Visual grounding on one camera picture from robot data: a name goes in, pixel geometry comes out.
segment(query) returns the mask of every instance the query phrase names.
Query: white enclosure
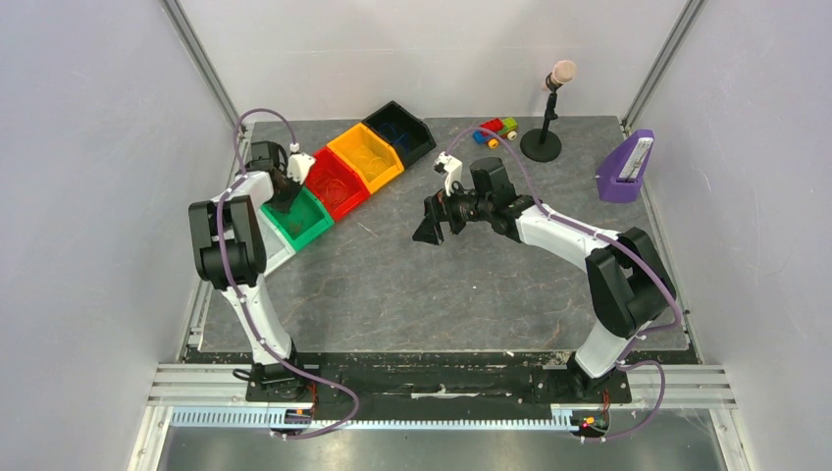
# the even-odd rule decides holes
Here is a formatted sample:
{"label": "white enclosure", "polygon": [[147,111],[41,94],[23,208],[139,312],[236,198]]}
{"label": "white enclosure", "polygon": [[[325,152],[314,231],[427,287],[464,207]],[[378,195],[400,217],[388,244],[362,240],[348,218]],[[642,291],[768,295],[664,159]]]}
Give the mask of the white enclosure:
{"label": "white enclosure", "polygon": [[555,61],[563,115],[623,116],[684,0],[182,0],[239,110],[359,118],[395,99],[420,117],[541,114]]}
{"label": "white enclosure", "polygon": [[0,469],[125,469],[231,129],[156,2],[4,2],[0,31]]}
{"label": "white enclosure", "polygon": [[[124,469],[157,363],[182,346],[186,208],[222,190],[232,148],[164,3],[0,7],[0,469]],[[560,59],[579,72],[559,114],[623,117],[688,2],[167,3],[238,111],[324,120],[391,99],[424,118],[540,115]],[[698,347],[766,471],[832,461],[830,14],[705,2],[634,124],[655,131],[648,193]]]}
{"label": "white enclosure", "polygon": [[830,15],[707,2],[637,123],[655,130],[650,190],[702,353],[764,470],[832,459]]}

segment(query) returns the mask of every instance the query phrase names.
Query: purple metronome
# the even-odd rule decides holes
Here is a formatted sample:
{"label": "purple metronome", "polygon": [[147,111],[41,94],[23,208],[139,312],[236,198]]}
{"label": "purple metronome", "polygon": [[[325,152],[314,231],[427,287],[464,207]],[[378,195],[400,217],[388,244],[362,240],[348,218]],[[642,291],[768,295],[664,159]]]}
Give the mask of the purple metronome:
{"label": "purple metronome", "polygon": [[650,130],[635,131],[604,159],[596,172],[601,201],[632,203],[638,199],[654,140]]}

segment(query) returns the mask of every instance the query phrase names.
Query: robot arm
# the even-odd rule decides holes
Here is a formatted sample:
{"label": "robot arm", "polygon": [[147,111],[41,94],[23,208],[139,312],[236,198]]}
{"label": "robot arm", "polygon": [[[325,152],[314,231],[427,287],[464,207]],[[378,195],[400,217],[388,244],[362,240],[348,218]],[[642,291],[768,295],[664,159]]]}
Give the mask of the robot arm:
{"label": "robot arm", "polygon": [[244,178],[245,182],[230,195],[225,204],[223,222],[228,228],[224,234],[217,235],[219,196],[193,203],[188,208],[193,258],[199,277],[211,282],[234,309],[251,343],[254,363],[270,365],[277,360],[251,332],[239,299],[229,286],[220,258],[219,236],[226,239],[234,282],[247,300],[252,324],[257,326],[260,336],[274,351],[282,358],[289,358],[292,351],[291,338],[281,326],[264,287],[266,248],[255,214],[256,208],[273,196],[272,176],[268,172],[249,172]]}
{"label": "robot arm", "polygon": [[[564,217],[593,230],[595,236],[586,235],[553,220],[548,213],[558,213],[550,207],[543,205],[545,213],[530,196],[516,194],[502,161],[496,157],[471,165],[474,189],[465,189],[459,182],[461,167],[447,154],[437,159],[434,170],[445,174],[444,189],[425,199],[425,218],[413,240],[439,245],[444,239],[441,222],[449,223],[451,232],[459,234],[468,222],[487,221],[498,234],[540,247],[587,273],[598,322],[569,359],[567,368],[574,373],[579,389],[594,389],[605,381],[638,331],[667,307],[647,274],[596,235],[617,239],[633,250],[675,296],[650,237],[637,228],[620,234]],[[625,274],[628,269],[632,269],[629,277]]]}

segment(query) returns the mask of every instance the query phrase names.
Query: gray mottled surface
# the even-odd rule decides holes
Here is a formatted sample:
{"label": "gray mottled surface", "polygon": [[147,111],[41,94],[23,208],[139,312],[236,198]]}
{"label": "gray mottled surface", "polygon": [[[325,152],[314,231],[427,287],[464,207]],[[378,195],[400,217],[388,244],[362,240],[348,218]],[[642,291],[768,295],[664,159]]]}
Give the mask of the gray mottled surface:
{"label": "gray mottled surface", "polygon": [[[586,275],[536,247],[494,234],[486,223],[469,224],[445,243],[411,241],[422,220],[424,198],[442,185],[432,161],[459,131],[482,119],[426,120],[437,149],[374,194],[267,278],[281,322],[300,350],[574,349],[595,318]],[[520,118],[520,131],[540,119]],[[310,153],[356,121],[301,122],[298,140]],[[563,140],[554,162],[523,158],[540,197],[558,211],[595,226],[650,231],[644,203],[598,200],[593,176],[618,145],[613,117],[561,118],[553,128]],[[288,143],[275,123],[258,124],[254,140]],[[518,149],[519,139],[512,145]],[[487,156],[503,159],[518,193],[528,187],[503,148],[489,150],[464,137],[453,155],[466,166]],[[471,185],[467,168],[463,184]],[[234,312],[212,295],[203,350],[243,351],[248,343]],[[659,322],[669,322],[665,313]],[[643,348],[687,347],[680,330],[660,333]]]}

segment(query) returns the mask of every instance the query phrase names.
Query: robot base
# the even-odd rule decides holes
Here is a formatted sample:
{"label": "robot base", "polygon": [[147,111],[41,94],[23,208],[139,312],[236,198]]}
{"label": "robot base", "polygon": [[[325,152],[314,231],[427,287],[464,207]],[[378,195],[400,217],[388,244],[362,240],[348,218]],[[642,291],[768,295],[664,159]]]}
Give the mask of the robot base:
{"label": "robot base", "polygon": [[576,352],[572,352],[569,360],[566,361],[566,372],[569,374],[564,380],[557,379],[557,386],[563,388],[564,383],[569,385],[572,393],[583,400],[594,400],[602,397],[607,391],[610,398],[619,402],[630,402],[630,384],[627,381],[627,374],[617,369],[612,369],[598,378],[590,378],[575,358]]}
{"label": "robot base", "polygon": [[[541,133],[546,133],[546,140],[541,143]],[[563,144],[560,137],[552,131],[541,129],[528,130],[520,139],[520,150],[523,155],[535,162],[551,162],[560,155]]]}
{"label": "robot base", "polygon": [[245,400],[248,402],[280,402],[302,399],[307,393],[307,380],[298,377],[280,364],[251,367],[247,378],[248,389]]}
{"label": "robot base", "polygon": [[630,395],[630,383],[627,375],[618,370],[612,370],[589,389],[576,388],[575,376],[568,370],[543,370],[532,375],[535,387],[535,398],[538,401],[555,403],[602,403],[603,392],[609,393],[613,403],[629,403],[633,401]]}

